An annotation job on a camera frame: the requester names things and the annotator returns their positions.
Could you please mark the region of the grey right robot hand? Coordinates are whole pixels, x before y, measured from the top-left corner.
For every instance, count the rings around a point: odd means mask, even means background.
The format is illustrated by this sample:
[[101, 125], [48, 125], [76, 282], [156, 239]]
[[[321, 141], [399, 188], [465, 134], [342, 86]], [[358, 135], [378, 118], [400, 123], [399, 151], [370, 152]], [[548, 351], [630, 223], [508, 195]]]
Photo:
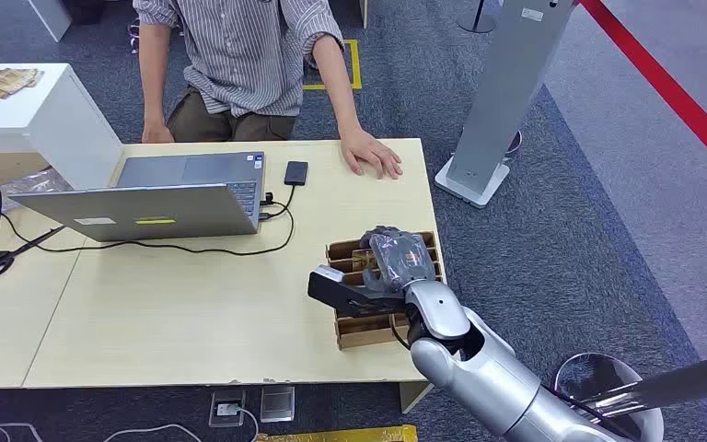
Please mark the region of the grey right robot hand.
[[363, 270], [369, 290], [397, 293], [412, 282], [435, 279], [434, 262], [419, 234], [377, 226], [364, 233], [360, 246], [373, 252], [379, 270]]

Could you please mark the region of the person's right hand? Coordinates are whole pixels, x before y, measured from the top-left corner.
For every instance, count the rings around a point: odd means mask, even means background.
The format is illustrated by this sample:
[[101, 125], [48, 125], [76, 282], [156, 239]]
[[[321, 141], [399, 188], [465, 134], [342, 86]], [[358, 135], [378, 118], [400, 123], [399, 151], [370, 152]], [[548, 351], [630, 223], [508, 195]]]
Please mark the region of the person's right hand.
[[141, 142], [143, 144], [171, 144], [174, 137], [163, 122], [145, 122]]

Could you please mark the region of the person's left hand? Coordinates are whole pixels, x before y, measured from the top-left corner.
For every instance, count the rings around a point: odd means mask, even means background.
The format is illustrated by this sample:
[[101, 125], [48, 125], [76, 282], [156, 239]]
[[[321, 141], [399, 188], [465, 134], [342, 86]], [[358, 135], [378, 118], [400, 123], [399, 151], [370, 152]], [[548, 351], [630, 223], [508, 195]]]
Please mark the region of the person's left hand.
[[364, 174], [361, 163], [365, 162], [374, 168], [378, 179], [388, 176], [396, 180], [402, 175], [400, 157], [365, 130], [344, 129], [340, 138], [342, 157], [354, 174]]

